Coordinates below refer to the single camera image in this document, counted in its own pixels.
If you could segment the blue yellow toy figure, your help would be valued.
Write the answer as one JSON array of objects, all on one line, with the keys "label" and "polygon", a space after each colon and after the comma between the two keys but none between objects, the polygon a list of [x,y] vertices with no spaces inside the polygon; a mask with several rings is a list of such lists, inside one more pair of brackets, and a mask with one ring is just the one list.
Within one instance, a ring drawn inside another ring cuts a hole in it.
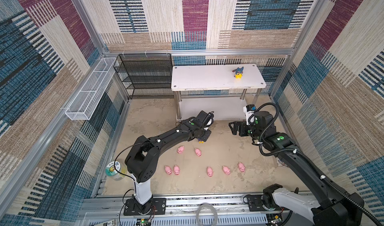
[{"label": "blue yellow toy figure", "polygon": [[241,79],[242,76],[243,76],[243,71],[244,71],[244,67],[238,67],[236,69],[233,70],[233,73],[235,73],[235,78],[236,79]]}]

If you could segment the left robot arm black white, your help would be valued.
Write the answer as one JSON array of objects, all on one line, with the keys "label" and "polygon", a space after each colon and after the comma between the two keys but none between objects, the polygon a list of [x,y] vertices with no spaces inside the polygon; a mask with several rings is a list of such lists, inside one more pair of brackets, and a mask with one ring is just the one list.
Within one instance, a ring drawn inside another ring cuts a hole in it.
[{"label": "left robot arm black white", "polygon": [[211,135],[209,127],[214,122],[214,112],[200,111],[196,117],[182,120],[173,129],[158,136],[140,136],[125,159],[128,172],[134,179],[135,206],[146,213],[152,206],[151,177],[155,174],[160,156],[182,142],[194,139],[206,142]]}]

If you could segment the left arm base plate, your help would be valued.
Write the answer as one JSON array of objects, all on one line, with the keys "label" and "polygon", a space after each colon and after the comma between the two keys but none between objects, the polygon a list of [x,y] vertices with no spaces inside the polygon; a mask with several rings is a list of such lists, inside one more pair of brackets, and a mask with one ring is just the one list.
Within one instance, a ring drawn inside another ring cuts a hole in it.
[{"label": "left arm base plate", "polygon": [[150,216],[164,215],[166,211],[166,198],[151,198],[141,205],[135,198],[127,199],[124,206],[124,216]]}]

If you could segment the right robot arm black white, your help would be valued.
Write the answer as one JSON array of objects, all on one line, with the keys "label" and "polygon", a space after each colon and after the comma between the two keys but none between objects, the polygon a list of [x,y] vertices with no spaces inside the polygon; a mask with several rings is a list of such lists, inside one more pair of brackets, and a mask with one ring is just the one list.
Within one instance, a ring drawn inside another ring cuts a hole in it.
[{"label": "right robot arm black white", "polygon": [[315,163],[306,156],[297,143],[286,133],[277,132],[274,125],[279,116],[279,107],[270,103],[275,115],[263,111],[263,104],[245,106],[246,120],[230,122],[233,135],[251,137],[265,157],[276,157],[286,164],[314,195],[311,200],[273,184],[263,190],[261,201],[267,211],[288,209],[311,221],[315,226],[359,226],[362,217],[367,216],[375,225],[382,223],[365,209],[363,198],[348,193],[330,179]]}]

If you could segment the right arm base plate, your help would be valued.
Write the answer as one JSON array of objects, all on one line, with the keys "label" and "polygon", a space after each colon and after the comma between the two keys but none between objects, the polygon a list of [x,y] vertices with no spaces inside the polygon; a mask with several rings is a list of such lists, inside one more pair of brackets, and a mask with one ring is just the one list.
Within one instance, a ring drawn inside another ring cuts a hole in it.
[{"label": "right arm base plate", "polygon": [[280,207],[276,204],[273,197],[268,194],[243,196],[243,203],[248,205],[250,212],[286,212],[288,208]]}]

